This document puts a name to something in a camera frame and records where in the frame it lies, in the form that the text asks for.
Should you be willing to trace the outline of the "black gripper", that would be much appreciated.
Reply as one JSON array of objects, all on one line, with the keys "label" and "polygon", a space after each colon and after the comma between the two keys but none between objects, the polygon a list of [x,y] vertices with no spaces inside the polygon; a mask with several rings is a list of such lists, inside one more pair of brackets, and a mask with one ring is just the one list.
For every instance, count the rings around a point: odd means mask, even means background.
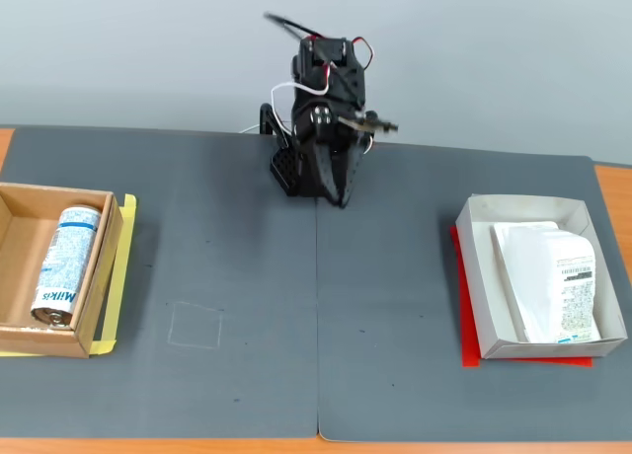
[{"label": "black gripper", "polygon": [[[301,96],[292,108],[292,134],[304,146],[312,143],[312,161],[316,181],[331,203],[345,208],[351,198],[356,174],[366,145],[366,132],[351,126],[362,119],[363,109],[355,101],[334,96]],[[349,146],[341,154],[342,182],[339,190],[329,146]]]}]

